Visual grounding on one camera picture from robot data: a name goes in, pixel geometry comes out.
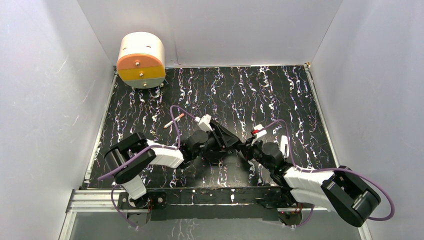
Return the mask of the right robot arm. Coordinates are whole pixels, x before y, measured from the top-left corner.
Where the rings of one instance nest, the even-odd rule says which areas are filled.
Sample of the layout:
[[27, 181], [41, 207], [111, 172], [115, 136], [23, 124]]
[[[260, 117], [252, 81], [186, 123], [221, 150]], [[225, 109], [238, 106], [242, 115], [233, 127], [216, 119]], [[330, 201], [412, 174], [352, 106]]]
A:
[[308, 203], [336, 212], [348, 224], [361, 227], [381, 203], [381, 197], [348, 167], [334, 170], [306, 170], [287, 160], [289, 144], [249, 139], [238, 150], [246, 160], [256, 160], [284, 190], [282, 202], [288, 207]]

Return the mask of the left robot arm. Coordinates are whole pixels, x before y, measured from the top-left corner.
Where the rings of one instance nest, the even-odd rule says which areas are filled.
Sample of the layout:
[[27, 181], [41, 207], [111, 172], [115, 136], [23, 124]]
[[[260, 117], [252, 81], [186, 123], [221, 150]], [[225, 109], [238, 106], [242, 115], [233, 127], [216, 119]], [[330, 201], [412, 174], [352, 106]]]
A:
[[215, 126], [212, 130], [196, 130], [180, 143], [180, 147], [156, 143], [137, 132], [111, 146], [103, 156], [110, 170], [110, 177], [128, 193], [129, 204], [144, 208], [151, 201], [140, 176], [147, 166], [186, 168], [198, 158], [217, 164], [238, 142], [236, 135], [221, 126]]

